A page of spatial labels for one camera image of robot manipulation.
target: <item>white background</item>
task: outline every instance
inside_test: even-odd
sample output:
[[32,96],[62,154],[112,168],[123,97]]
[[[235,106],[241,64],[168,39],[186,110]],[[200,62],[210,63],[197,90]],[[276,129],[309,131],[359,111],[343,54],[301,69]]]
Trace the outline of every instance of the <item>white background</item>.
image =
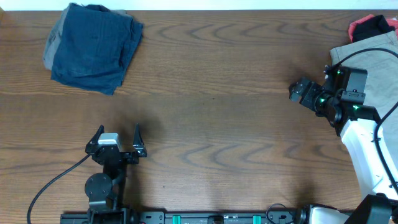
[[[73,0],[0,0],[4,10],[62,10]],[[84,0],[125,10],[398,9],[398,0]]]

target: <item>gray cloth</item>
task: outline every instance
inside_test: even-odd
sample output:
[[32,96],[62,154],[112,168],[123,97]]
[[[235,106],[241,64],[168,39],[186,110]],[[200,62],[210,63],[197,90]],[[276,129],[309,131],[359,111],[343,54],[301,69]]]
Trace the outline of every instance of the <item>gray cloth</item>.
[[[43,53],[43,63],[44,67],[48,70],[52,69],[55,53],[57,52],[58,46],[61,43],[63,23],[65,22],[65,18],[67,17],[69,8],[70,4],[66,9],[62,11],[60,19],[53,26],[49,34],[49,37],[47,38],[47,41],[45,43],[44,53]],[[125,10],[111,10],[111,12],[122,16],[130,16],[129,14],[126,14]]]
[[[373,47],[389,49],[398,53],[395,31],[331,49],[332,64],[338,63],[349,54]],[[343,62],[343,65],[368,71],[364,105],[374,106],[380,117],[383,117],[398,101],[398,59],[395,56],[380,51],[364,52]],[[397,124],[398,111],[395,111],[382,125],[384,140],[396,167],[398,167]]]

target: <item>red cloth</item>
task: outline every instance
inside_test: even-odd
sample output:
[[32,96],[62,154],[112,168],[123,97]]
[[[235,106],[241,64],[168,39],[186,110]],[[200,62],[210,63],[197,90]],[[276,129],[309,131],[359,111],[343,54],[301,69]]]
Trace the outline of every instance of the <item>red cloth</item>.
[[[353,41],[353,38],[354,38],[354,37],[353,37],[353,33],[354,33],[354,30],[355,30],[356,25],[357,25],[357,24],[361,24],[361,23],[365,22],[366,20],[368,20],[368,19],[370,19],[370,18],[373,18],[373,17],[374,17],[374,15],[370,14],[370,15],[365,16],[364,18],[362,18],[362,19],[360,19],[360,20],[357,20],[357,21],[355,21],[355,22],[353,22],[353,23],[351,23],[351,24],[349,25],[349,28],[348,28],[348,35],[349,35],[349,39],[351,40],[351,42]],[[397,37],[398,37],[398,21],[393,20],[393,19],[386,19],[386,21],[387,21],[387,23],[388,23],[390,26],[393,26],[393,27],[396,28],[396,34],[397,34]]]

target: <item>wooden tabletop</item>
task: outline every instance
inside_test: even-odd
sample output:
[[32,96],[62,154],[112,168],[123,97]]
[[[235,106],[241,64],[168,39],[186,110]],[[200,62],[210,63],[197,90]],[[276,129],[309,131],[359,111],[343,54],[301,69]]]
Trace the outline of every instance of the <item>wooden tabletop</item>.
[[[131,11],[144,36],[113,96],[50,80],[44,44],[60,12],[6,12],[0,27],[0,217],[26,223],[53,177],[85,156],[103,124],[148,157],[129,166],[137,210],[265,210],[361,201],[348,152],[324,118],[289,101],[289,84],[322,83],[350,22],[393,11]],[[51,185],[34,223],[88,208],[91,159]]]

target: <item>wire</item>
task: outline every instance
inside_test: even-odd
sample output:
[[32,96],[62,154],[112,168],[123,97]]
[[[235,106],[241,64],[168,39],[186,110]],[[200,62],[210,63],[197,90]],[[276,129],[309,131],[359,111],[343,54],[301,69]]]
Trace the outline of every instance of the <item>wire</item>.
[[[276,224],[276,223],[274,223],[274,221],[272,221],[272,220],[269,218],[268,214],[269,214],[269,210],[270,210],[272,207],[276,206],[276,205],[282,206],[282,207],[284,207],[284,208],[287,209],[287,207],[286,207],[285,205],[281,204],[281,203],[272,204],[272,205],[267,209],[267,211],[266,211],[266,218],[267,218],[267,220],[268,220],[270,223],[272,223],[272,224]],[[291,222],[286,223],[286,224],[291,224],[291,223],[294,222],[294,214],[292,214],[290,211],[287,211],[287,212],[293,217],[293,218],[292,218],[293,220],[292,220]]]
[[[369,51],[383,51],[383,52],[387,52],[392,54],[393,56],[395,56],[396,58],[398,58],[398,54],[393,52],[392,50],[388,50],[388,49],[382,49],[382,48],[370,48],[370,49],[363,49],[363,50],[359,50],[357,52],[354,52],[352,54],[350,54],[349,56],[345,57],[343,60],[339,61],[337,64],[335,64],[334,66],[332,66],[329,70],[333,71],[334,69],[336,69],[337,67],[339,67],[343,62],[345,62],[347,59],[349,59],[350,57],[363,53],[363,52],[369,52]],[[395,191],[398,194],[398,185],[397,182],[394,179],[394,176],[392,176],[390,169],[388,168],[388,165],[386,163],[386,160],[384,159],[383,153],[381,151],[380,148],[380,144],[379,144],[379,138],[377,136],[377,132],[379,131],[379,128],[381,127],[381,124],[388,118],[388,116],[390,116],[390,114],[392,112],[394,112],[394,110],[398,107],[398,102],[386,113],[386,115],[384,115],[384,117],[378,122],[378,124],[376,125],[376,128],[374,129],[373,132],[373,136],[374,136],[374,144],[376,146],[376,150],[377,153],[379,154],[380,157],[380,161],[384,167],[384,170],[386,170],[386,174],[388,176],[388,178],[391,181],[391,185],[392,187],[395,189]]]
[[74,168],[78,167],[81,163],[83,163],[87,158],[89,158],[91,155],[88,154],[87,156],[85,156],[84,158],[82,158],[78,163],[76,163],[75,165],[73,165],[71,168],[65,170],[63,173],[61,173],[60,175],[56,176],[56,178],[52,179],[48,184],[46,184],[42,190],[40,190],[37,195],[35,196],[35,198],[33,198],[32,203],[30,203],[29,209],[27,210],[27,215],[26,215],[26,219],[27,219],[27,223],[28,224],[32,224],[32,222],[30,221],[30,214],[32,213],[32,209],[33,209],[33,205],[35,204],[36,200],[39,198],[39,196],[45,191],[45,189],[47,189],[47,187],[49,187],[52,183],[54,183],[56,180],[58,180],[59,178],[61,178],[62,176],[64,176],[65,174],[69,173],[70,171],[72,171]]

